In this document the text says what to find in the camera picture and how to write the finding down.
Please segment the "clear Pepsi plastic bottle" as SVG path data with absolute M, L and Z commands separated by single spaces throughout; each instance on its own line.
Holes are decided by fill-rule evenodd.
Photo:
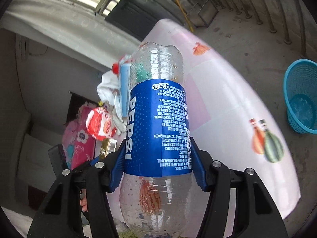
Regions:
M 180 51 L 154 42 L 132 55 L 120 209 L 138 237 L 178 237 L 190 204 L 191 141 Z

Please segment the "red white snack bag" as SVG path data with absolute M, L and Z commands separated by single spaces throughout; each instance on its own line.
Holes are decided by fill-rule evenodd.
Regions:
M 99 141 L 112 138 L 116 134 L 116 127 L 112 116 L 107 112 L 105 107 L 92 109 L 88 113 L 85 125 L 88 133 Z

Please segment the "blue plastic trash basket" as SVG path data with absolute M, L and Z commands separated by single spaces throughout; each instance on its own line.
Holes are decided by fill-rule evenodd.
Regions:
M 316 62 L 294 61 L 283 80 L 290 127 L 299 134 L 316 134 Z

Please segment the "gold cigarette box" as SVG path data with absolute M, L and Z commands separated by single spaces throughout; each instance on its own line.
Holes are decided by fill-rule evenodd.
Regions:
M 117 140 L 106 138 L 102 141 L 100 147 L 99 160 L 103 160 L 109 153 L 116 151 Z

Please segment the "pink floral bag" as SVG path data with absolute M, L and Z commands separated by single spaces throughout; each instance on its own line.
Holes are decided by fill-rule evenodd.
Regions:
M 70 170 L 94 158 L 96 140 L 87 131 L 86 120 L 96 105 L 84 103 L 76 118 L 68 123 L 62 137 L 66 164 Z

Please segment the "pink patterned bed sheet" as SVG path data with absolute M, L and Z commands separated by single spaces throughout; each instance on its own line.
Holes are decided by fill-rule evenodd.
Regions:
M 178 237 L 287 237 L 283 220 L 296 207 L 300 188 L 266 106 L 224 58 L 177 23 L 159 20 L 140 47 L 148 42 L 172 45 L 183 57 L 190 137 L 206 171 L 205 192 L 191 172 L 186 225 Z M 113 217 L 125 223 L 123 176 L 107 198 Z

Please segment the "crumpled white tissue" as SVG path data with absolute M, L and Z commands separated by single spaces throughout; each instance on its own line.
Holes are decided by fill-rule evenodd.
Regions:
M 122 116 L 119 88 L 117 75 L 112 71 L 107 71 L 102 75 L 102 81 L 97 86 L 97 93 L 100 101 L 112 117 L 116 134 L 122 135 L 125 134 L 127 127 Z

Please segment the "light blue bottle red cap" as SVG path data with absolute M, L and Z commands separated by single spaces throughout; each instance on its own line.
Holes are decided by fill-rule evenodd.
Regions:
M 112 66 L 113 73 L 118 75 L 119 79 L 120 102 L 123 117 L 127 117 L 130 103 L 130 66 L 131 64 L 128 62 L 122 64 L 117 62 Z

